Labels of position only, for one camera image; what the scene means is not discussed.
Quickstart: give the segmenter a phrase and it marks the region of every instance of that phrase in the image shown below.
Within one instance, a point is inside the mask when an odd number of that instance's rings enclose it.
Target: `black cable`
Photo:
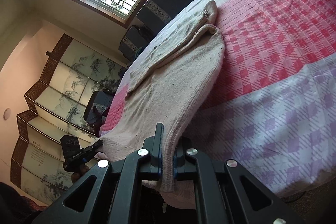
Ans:
[[[290,201],[287,201],[287,202],[285,202],[286,204],[289,204],[289,203],[293,203],[293,202],[295,202],[295,201],[298,201],[300,198],[302,198],[304,195],[306,194],[306,191],[304,191],[303,193],[302,193],[302,195],[300,195],[298,198],[296,198],[296,199],[294,199],[294,200],[290,200]]]

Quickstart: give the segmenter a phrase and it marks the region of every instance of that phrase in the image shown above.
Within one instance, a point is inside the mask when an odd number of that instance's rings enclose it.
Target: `human hand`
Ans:
[[[81,170],[80,173],[71,174],[72,183],[75,183],[77,180],[79,180],[81,176],[83,176],[87,171],[90,170],[90,167],[88,167],[87,165],[83,165],[83,166],[80,166],[80,170]]]

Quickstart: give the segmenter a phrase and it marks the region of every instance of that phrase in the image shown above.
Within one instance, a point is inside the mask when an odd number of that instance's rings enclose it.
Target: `beige sweater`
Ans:
[[[174,31],[131,72],[123,116],[115,128],[101,137],[101,152],[112,161],[121,160],[140,149],[144,139],[154,135],[156,123],[162,122],[163,177],[157,185],[147,185],[160,192],[172,192],[172,201],[175,147],[221,68],[224,43],[213,25],[216,17],[216,3],[210,1],[202,11],[169,28]]]

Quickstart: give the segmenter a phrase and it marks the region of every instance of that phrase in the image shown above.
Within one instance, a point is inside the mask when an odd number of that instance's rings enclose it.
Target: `triangular cutout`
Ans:
[[[75,192],[73,192],[65,201],[64,205],[74,209],[77,212],[84,211],[86,202],[90,196],[97,177],[92,175],[84,181]]]
[[[260,191],[247,177],[241,176],[240,181],[254,211],[259,211],[272,204],[272,200],[266,197],[266,195]]]

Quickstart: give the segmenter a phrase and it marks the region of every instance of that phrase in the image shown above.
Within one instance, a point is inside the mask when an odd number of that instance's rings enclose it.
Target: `checkered bed sheet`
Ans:
[[[208,1],[194,0],[173,22]],[[223,67],[184,135],[213,159],[238,160],[278,196],[331,180],[336,0],[215,1],[226,46]],[[154,39],[145,51],[158,43]],[[122,79],[103,133],[120,120],[129,72],[141,57]]]

